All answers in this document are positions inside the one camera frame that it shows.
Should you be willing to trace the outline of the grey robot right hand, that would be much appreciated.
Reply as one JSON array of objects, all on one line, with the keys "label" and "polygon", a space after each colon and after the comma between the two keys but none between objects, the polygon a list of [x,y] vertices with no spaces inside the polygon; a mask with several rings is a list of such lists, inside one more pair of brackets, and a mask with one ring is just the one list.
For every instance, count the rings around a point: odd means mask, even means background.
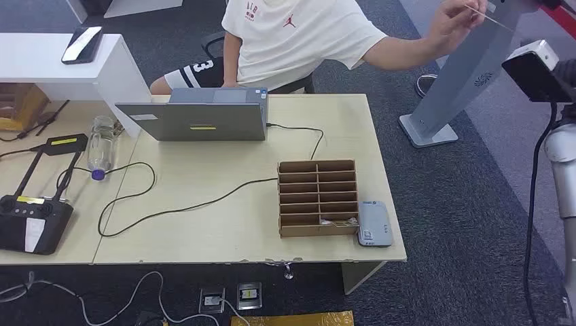
[{"label": "grey robot right hand", "polygon": [[554,74],[570,87],[576,88],[576,59],[559,61],[554,68]]}]

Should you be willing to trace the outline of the person's left hand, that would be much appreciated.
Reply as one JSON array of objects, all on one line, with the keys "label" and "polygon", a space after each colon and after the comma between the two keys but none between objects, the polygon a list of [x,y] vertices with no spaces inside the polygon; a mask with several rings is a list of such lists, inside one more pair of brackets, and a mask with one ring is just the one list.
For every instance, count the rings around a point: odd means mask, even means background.
[{"label": "person's left hand", "polygon": [[426,39],[442,48],[457,47],[484,21],[487,1],[443,1],[436,10]]}]

